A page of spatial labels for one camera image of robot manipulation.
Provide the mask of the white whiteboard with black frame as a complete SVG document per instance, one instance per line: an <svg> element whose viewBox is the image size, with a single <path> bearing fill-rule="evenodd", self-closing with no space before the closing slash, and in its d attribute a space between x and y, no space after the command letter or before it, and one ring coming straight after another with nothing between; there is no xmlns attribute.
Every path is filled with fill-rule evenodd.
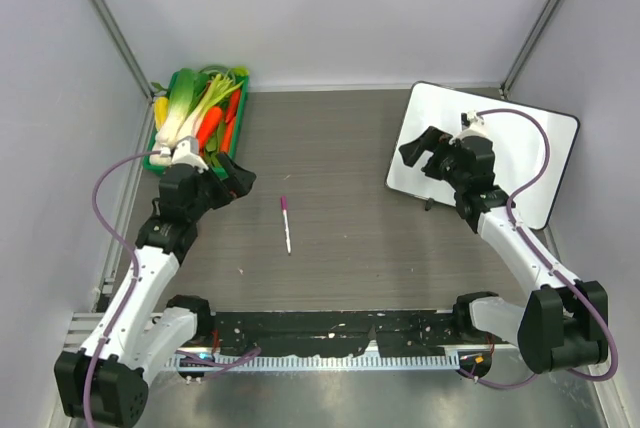
<svg viewBox="0 0 640 428"><path fill-rule="evenodd" d="M515 200L524 223L541 230L548 224L580 129L575 116L418 82L411 89L396 145L415 140L430 126L456 135L461 131L462 113L494 109L498 112L484 120L494 144L496 183L504 191L510 193L532 179L545 159L542 135L522 115L537 120L549 139L544 175Z"/></svg>

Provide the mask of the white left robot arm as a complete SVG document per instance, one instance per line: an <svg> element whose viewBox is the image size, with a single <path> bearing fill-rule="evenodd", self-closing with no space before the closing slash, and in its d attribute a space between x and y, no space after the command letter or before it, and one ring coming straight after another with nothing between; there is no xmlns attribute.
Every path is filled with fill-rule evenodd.
<svg viewBox="0 0 640 428"><path fill-rule="evenodd" d="M228 155L217 157L218 176L196 155L172 163L159 180L153 211L141 226L127 277L91 334L74 352L62 352L54 375L64 413L99 423L133 427L140 419L153 380L185 343L205 345L215 326L207 300L178 295L157 321L160 295L195 242L197 224L208 212L248 195L253 172Z"/></svg>

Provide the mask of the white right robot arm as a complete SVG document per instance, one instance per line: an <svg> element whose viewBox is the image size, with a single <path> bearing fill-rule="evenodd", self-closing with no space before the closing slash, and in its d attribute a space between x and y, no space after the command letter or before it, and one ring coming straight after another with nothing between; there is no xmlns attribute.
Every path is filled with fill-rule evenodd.
<svg viewBox="0 0 640 428"><path fill-rule="evenodd" d="M525 307L487 293L475 294L456 313L451 328L465 343L486 332L514 344L535 374L577 373L608 362L602 380L618 368L618 351L608 328L608 296L596 281L584 282L556 260L518 219L513 196L495 182L492 141L474 129L454 137L429 127L398 152L412 167L430 156L425 176L449 184L459 216L500 256L528 296Z"/></svg>

